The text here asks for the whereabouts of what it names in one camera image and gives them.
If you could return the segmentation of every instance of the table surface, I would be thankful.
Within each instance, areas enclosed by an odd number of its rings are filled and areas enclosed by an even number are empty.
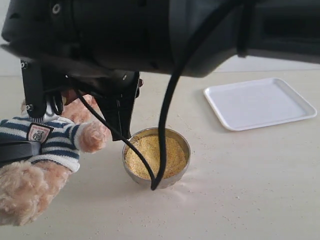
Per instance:
[[[143,74],[132,132],[155,127],[167,75]],[[262,78],[284,79],[320,110],[320,71],[213,73],[183,77],[167,126],[189,141],[188,171],[173,187],[142,189],[126,174],[123,143],[83,154],[80,170],[35,222],[1,227],[23,240],[318,240],[320,118],[230,132],[203,90]],[[19,113],[18,77],[3,77],[1,117]]]

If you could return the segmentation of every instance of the grain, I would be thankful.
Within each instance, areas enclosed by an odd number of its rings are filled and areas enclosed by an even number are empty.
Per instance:
[[[166,168],[163,175],[164,179],[170,178],[181,172],[187,165],[185,153],[177,140],[166,137]],[[157,135],[145,136],[133,144],[136,149],[144,156],[157,175],[160,167],[160,149]],[[147,168],[142,163],[138,155],[130,148],[125,156],[125,163],[128,169],[136,176],[150,180]]]

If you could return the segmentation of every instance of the white tray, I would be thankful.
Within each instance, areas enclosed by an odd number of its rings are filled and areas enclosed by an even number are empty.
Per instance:
[[[208,87],[204,95],[230,131],[285,124],[317,116],[317,110],[279,78]]]

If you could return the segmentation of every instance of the striped sweater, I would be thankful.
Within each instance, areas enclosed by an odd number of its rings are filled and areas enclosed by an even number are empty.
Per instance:
[[[49,160],[75,173],[80,167],[79,136],[85,126],[64,117],[37,124],[31,122],[29,116],[23,115],[0,121],[0,139],[41,142],[41,155],[27,161],[34,164]]]

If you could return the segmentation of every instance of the metal bowl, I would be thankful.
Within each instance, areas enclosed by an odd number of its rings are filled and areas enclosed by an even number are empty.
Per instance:
[[[166,137],[173,138],[180,144],[180,146],[184,152],[184,155],[185,155],[186,165],[185,165],[184,169],[182,171],[180,171],[179,173],[177,173],[176,175],[171,176],[169,178],[163,178],[161,180],[159,186],[157,187],[158,189],[165,189],[167,187],[174,185],[177,181],[179,181],[182,178],[182,176],[185,174],[185,172],[187,171],[187,169],[190,165],[191,151],[190,151],[190,146],[189,146],[187,140],[181,134],[177,133],[176,131],[173,131],[168,128],[166,128],[165,131],[166,131],[165,132]],[[144,137],[157,136],[157,135],[158,135],[158,128],[156,128],[156,127],[147,128],[145,130],[139,131],[136,134],[134,134],[129,139],[129,141],[130,141],[130,143],[134,144],[136,141],[138,141],[139,139],[142,139]],[[143,187],[150,187],[151,180],[141,178],[129,170],[129,168],[126,164],[126,155],[127,155],[128,150],[129,150],[129,147],[125,144],[123,147],[123,150],[122,150],[122,161],[123,161],[125,171],[129,174],[129,176],[132,178],[132,180],[135,181],[136,183],[138,183],[139,185],[141,185]]]

